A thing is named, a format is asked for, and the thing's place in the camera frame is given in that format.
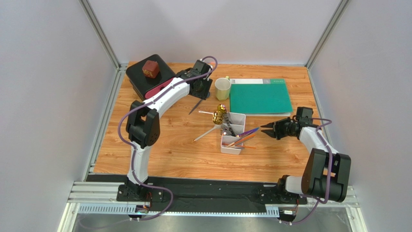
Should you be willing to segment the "blue grey plastic spoon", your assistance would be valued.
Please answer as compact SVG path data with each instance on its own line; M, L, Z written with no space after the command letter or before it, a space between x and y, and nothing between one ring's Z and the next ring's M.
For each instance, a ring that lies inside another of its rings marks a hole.
M210 92L208 92L206 99L210 97ZM204 101L204 99L200 99L199 102L190 110L190 112L188 113L188 115L190 115L200 104L201 102Z

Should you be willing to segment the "white ceramic spoon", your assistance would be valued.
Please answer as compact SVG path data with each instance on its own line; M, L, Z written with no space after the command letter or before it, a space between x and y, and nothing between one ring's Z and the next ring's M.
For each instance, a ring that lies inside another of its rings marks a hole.
M213 112L206 112L206 111L198 111L201 114L209 114L209 115L214 115Z

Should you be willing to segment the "iridescent purple knife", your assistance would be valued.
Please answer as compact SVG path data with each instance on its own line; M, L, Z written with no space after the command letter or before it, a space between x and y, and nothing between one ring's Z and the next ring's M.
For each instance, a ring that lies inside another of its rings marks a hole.
M243 138L243 137L245 137L245 136L248 136L248 135L250 135L250 134L253 134L253 133L257 132L258 130L259 130L259 127L254 128L254 129L252 129L252 130L245 131L245 132L243 132L243 133L240 133L240 134L238 134L236 137L238 137L238 138Z

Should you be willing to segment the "white compartment organizer box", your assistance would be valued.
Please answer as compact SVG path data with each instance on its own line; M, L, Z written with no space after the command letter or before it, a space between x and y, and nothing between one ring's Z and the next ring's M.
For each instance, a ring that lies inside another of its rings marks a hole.
M229 113L230 122L232 128L236 135L243 133L245 131L246 125L246 115L238 113ZM223 123L221 125L221 130L227 130L226 125ZM221 135L221 145L220 152L228 155L239 155L242 149L235 149L234 147L227 147L227 144L230 144L236 140L236 136L222 136Z

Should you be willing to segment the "white handled ladle spoon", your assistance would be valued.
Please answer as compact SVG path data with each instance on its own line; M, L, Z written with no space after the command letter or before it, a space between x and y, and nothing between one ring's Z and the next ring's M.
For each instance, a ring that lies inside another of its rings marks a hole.
M221 125L214 125L214 127L212 127L211 129L207 130L206 132L204 132L203 134L201 134L200 136L198 136L197 138L195 138L193 141L194 141L194 142L197 142L197 141L199 141L200 139L202 139L203 137L205 137L206 135L208 135L209 133L211 133L212 131L217 130L217 129L221 129Z

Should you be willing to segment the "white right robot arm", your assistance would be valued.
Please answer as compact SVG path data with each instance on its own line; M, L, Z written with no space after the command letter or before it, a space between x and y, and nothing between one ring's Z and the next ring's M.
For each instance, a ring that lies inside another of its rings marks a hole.
M297 138L309 152L308 162L302 176L284 175L278 180L280 193L304 195L322 203L345 200L351 158L339 153L325 139L322 126L314 124L313 109L298 107L296 115L262 125L263 133L280 140Z

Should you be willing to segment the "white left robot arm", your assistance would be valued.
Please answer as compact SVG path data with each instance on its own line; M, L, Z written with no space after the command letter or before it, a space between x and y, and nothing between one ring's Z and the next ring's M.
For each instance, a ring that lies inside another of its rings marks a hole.
M121 119L127 120L128 140L121 140L131 146L131 163L127 179L118 188L117 201L144 201L154 186L146 183L148 162L153 145L161 134L160 118L180 99L192 95L207 99L212 79L210 75L217 63L210 65L204 59L197 60L192 68L182 70L153 97L134 101L130 111Z

